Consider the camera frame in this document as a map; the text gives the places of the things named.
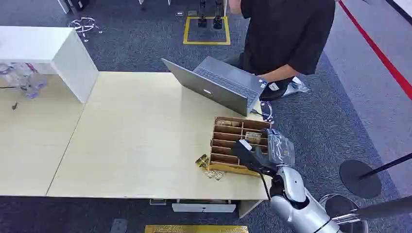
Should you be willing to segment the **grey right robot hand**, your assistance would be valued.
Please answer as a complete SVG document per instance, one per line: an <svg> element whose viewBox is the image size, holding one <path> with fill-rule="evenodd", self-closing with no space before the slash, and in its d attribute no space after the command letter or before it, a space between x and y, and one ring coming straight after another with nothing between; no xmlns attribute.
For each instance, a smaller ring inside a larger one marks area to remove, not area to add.
<svg viewBox="0 0 412 233"><path fill-rule="evenodd" d="M239 159L240 164L249 170L270 177L276 176L277 164L267 155L263 155L260 147L252 147L246 140L241 139L231 147L231 152Z"/></svg>

